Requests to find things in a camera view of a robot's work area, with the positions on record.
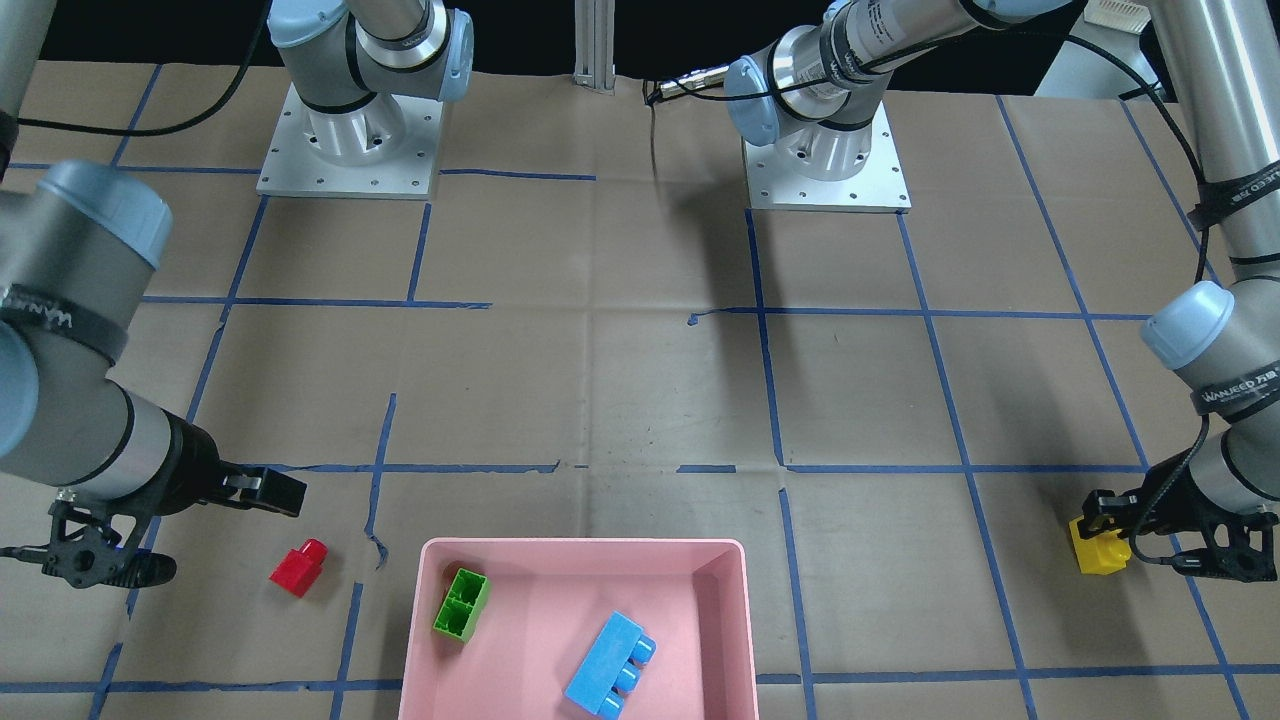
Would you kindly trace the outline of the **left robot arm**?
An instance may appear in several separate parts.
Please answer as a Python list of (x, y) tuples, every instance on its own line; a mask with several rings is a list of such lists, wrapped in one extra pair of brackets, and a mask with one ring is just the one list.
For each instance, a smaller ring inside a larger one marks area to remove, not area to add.
[(1277, 33), (1266, 1), (1152, 1), (1178, 58), (1166, 106), (1139, 77), (1117, 97), (928, 94), (934, 120), (877, 124), (909, 61), (1033, 40), (1070, 1), (832, 1), (732, 60), (713, 92), (740, 136), (751, 208), (836, 211), (863, 190), (891, 197), (876, 163), (896, 143), (937, 231), (951, 211), (975, 238), (982, 211), (1030, 219), (1053, 245), (1065, 318), (1094, 351), (1126, 337), (1151, 359), (1123, 364), (1179, 388), (1194, 433), (1133, 489), (1093, 489), (1068, 519), (1080, 571), (1139, 562), (1188, 578), (1277, 579)]

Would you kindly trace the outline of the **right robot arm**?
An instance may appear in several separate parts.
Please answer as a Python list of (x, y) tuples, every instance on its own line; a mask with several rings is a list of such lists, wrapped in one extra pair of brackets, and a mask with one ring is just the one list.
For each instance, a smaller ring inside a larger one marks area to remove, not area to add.
[[(442, 118), (468, 90), (471, 17), (442, 1), (271, 1), (291, 73), (257, 182), (275, 197), (426, 199)], [(294, 518), (306, 486), (220, 457), (210, 434), (109, 377), (159, 268), (172, 209), (96, 161), (3, 193), (3, 471), (56, 491), (42, 544), (6, 547), (77, 589), (169, 582), (150, 523), (196, 503)]]

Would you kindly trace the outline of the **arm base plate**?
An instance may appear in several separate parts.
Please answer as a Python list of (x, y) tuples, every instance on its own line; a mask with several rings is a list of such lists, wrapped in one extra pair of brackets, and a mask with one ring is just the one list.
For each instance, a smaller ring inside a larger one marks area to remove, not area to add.
[(289, 87), (256, 190), (271, 197), (426, 201), (447, 108), (434, 99), (379, 94), (364, 108), (326, 114)]
[(769, 146), (742, 142), (749, 208), (780, 211), (906, 213), (913, 208), (884, 105), (869, 126), (818, 126)]

